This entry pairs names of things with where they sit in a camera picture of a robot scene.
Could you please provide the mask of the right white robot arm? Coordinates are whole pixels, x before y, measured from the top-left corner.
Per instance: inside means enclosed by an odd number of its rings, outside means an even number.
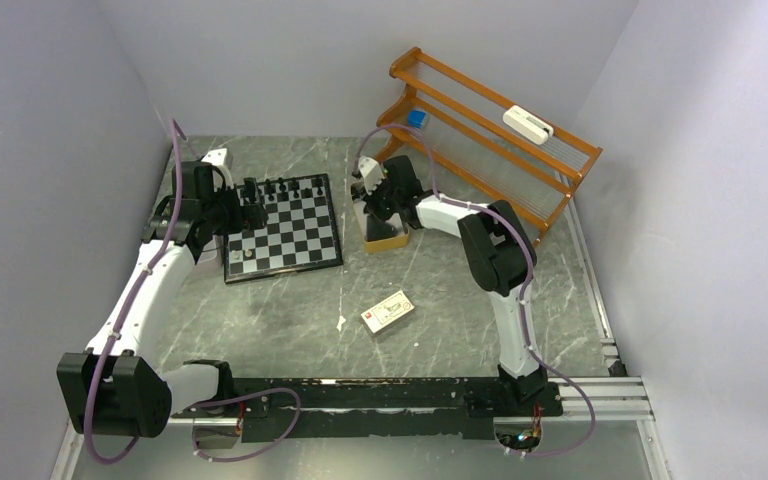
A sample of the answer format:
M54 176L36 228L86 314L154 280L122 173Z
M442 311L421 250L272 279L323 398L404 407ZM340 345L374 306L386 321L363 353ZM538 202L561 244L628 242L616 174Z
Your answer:
M375 239L408 230L436 230L461 241L473 281L488 294L500 340L499 398L510 413L533 406L547 384L532 341L530 281L536 252L509 202L471 203L423 188L410 159L380 163L362 156L352 195L364 205Z

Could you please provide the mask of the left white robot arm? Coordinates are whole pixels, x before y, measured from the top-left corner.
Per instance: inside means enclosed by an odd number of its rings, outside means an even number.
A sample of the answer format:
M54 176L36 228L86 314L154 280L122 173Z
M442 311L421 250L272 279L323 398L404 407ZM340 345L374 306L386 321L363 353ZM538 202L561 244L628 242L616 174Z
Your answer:
M265 198L254 178L234 184L204 161L183 163L173 177L182 184L147 221L136 264L108 319L82 352L66 353L58 363L57 380L80 434L154 438L171 415L193 405L214 416L235 406L227 362L192 360L159 373L155 344L208 244L265 226Z

